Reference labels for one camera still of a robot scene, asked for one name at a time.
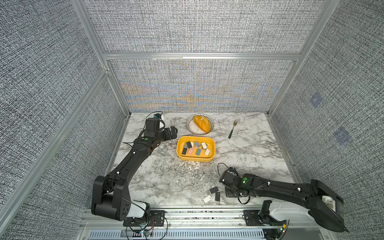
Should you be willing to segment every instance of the aluminum frame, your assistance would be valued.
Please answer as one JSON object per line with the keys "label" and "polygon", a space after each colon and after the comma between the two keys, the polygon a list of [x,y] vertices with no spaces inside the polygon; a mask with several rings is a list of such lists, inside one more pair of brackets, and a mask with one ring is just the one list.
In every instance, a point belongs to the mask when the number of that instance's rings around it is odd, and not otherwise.
{"label": "aluminum frame", "polygon": [[300,53],[103,53],[103,58],[105,60],[299,60],[300,56]]}
{"label": "aluminum frame", "polygon": [[84,27],[84,31],[88,35],[89,41],[91,42],[93,49],[96,53],[97,58],[100,61],[100,64],[103,68],[107,68],[109,70],[110,75],[108,75],[108,80],[111,85],[111,88],[116,96],[117,101],[120,104],[120,107],[125,114],[125,116],[130,116],[131,111],[129,110],[127,101],[124,98],[124,95],[120,89],[119,83],[113,74],[113,70],[111,66],[107,63],[107,61],[103,58],[103,48],[101,46],[100,40],[96,34],[96,31],[92,25],[91,19],[89,18],[88,12],[82,0],[71,0],[74,9],[76,10],[77,15],[80,18],[80,22]]}
{"label": "aluminum frame", "polygon": [[334,12],[339,2],[340,0],[328,0],[327,3],[325,4],[311,33],[309,34],[303,48],[301,49],[300,59],[294,63],[294,65],[291,68],[291,71],[288,73],[287,77],[285,78],[279,90],[277,91],[274,99],[272,100],[272,103],[268,111],[270,116],[272,116],[275,113],[276,108],[278,107],[284,95],[286,94],[289,86],[291,85],[297,73],[299,72],[301,66],[305,62],[305,59],[310,53],[313,45],[315,44],[317,38],[320,36],[321,31],[325,27],[326,23],[328,22],[329,18],[331,17],[332,13]]}
{"label": "aluminum frame", "polygon": [[67,119],[61,125],[59,130],[53,136],[51,141],[45,146],[43,151],[40,153],[39,157],[36,159],[35,163],[25,174],[23,179],[17,185],[15,190],[5,201],[3,206],[0,209],[0,238],[3,236],[7,227],[23,205],[26,198],[29,196],[37,182],[40,180],[40,177],[45,172],[45,169],[48,167],[53,157],[61,147],[61,145],[66,140],[67,136],[83,114],[85,108],[88,106],[89,102],[95,96],[97,90],[103,83],[107,75],[107,69],[103,69],[97,78],[93,81],[92,85],[85,92],[84,96],[77,103],[75,108],[68,115]]}
{"label": "aluminum frame", "polygon": [[273,123],[272,118],[268,114],[265,114],[265,117],[269,123],[269,126],[271,127],[272,133],[275,136],[277,144],[279,145],[281,154],[283,155],[283,158],[285,160],[285,164],[287,165],[288,170],[292,175],[293,181],[295,183],[303,183],[295,165],[293,164],[292,158],[289,155],[288,150],[287,150],[279,132],[275,128],[275,124]]}
{"label": "aluminum frame", "polygon": [[[244,210],[261,209],[261,205],[203,205],[203,206],[164,206],[154,205],[151,210],[164,210],[169,229],[219,229],[219,228],[276,228],[275,226],[248,227],[242,219]],[[320,228],[314,222],[290,222],[290,228]],[[92,229],[125,229],[122,222],[92,215],[87,209],[82,217],[77,240],[87,240]]]}
{"label": "aluminum frame", "polygon": [[107,166],[107,169],[105,170],[105,174],[104,174],[104,175],[107,175],[107,174],[111,171],[113,162],[114,162],[114,160],[116,159],[116,155],[117,155],[117,153],[118,153],[118,151],[119,151],[119,148],[120,148],[122,139],[123,139],[123,137],[124,137],[125,130],[127,129],[128,122],[129,122],[129,117],[126,117],[126,118],[124,119],[124,123],[123,123],[123,126],[122,126],[122,128],[121,128],[121,131],[120,131],[120,134],[119,134],[118,141],[116,142],[115,149],[114,149],[113,152],[112,152],[111,159],[109,160],[109,164],[108,164],[108,166]]}
{"label": "aluminum frame", "polygon": [[328,229],[320,228],[320,232],[324,240],[337,240],[335,233]]}

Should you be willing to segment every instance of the blue tape patch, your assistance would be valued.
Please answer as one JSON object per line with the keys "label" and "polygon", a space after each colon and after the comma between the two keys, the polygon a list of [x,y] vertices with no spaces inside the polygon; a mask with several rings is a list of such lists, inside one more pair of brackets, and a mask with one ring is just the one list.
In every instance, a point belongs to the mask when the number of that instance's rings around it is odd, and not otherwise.
{"label": "blue tape patch", "polygon": [[313,108],[318,108],[323,101],[323,98],[321,97],[319,92],[315,92],[310,100],[311,104],[313,105]]}
{"label": "blue tape patch", "polygon": [[333,132],[333,137],[339,143],[339,145],[345,145],[352,141],[352,137],[344,127],[339,127]]}

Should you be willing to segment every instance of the metal rail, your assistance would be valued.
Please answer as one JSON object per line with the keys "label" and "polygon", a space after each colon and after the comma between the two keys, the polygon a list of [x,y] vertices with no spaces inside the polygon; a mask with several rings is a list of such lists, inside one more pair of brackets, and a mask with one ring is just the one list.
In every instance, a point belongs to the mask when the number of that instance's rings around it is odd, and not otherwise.
{"label": "metal rail", "polygon": [[106,60],[299,60],[300,56],[299,53],[103,53]]}

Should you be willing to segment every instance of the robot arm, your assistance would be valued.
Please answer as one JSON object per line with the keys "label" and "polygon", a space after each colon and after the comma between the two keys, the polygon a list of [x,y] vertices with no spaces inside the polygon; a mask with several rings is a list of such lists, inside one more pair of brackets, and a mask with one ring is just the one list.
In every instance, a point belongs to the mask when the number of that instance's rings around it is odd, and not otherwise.
{"label": "robot arm", "polygon": [[[160,128],[160,122],[165,126],[159,118],[146,119],[146,129],[133,141],[134,144],[128,155],[107,176],[98,176],[95,179],[92,214],[123,221],[126,217],[143,217],[144,211],[139,208],[149,212],[147,203],[134,201],[132,206],[128,186],[141,163],[151,155],[160,142],[177,137],[177,129],[174,126],[170,129]],[[130,213],[131,216],[128,216],[132,209],[138,210],[137,213],[133,215]]]}
{"label": "robot arm", "polygon": [[[310,184],[293,184],[263,179],[253,174],[240,177],[231,167],[221,175],[219,182],[226,186],[227,197],[272,197],[295,203],[309,209],[308,214],[320,226],[334,232],[347,231],[344,226],[343,199],[321,181],[312,179]],[[261,211],[260,219],[264,223],[268,219],[265,216],[269,213],[268,203],[270,201],[264,201],[264,211]]]}

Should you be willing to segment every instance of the fork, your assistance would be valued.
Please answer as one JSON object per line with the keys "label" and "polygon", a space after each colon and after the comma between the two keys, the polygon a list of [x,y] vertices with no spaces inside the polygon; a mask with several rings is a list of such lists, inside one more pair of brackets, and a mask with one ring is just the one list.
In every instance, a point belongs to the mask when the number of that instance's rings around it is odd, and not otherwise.
{"label": "fork", "polygon": [[235,126],[237,125],[237,122],[238,122],[238,119],[236,119],[236,120],[233,122],[233,128],[232,128],[231,133],[229,134],[229,137],[228,137],[228,138],[231,138],[232,133],[233,133],[233,129],[234,129]]}

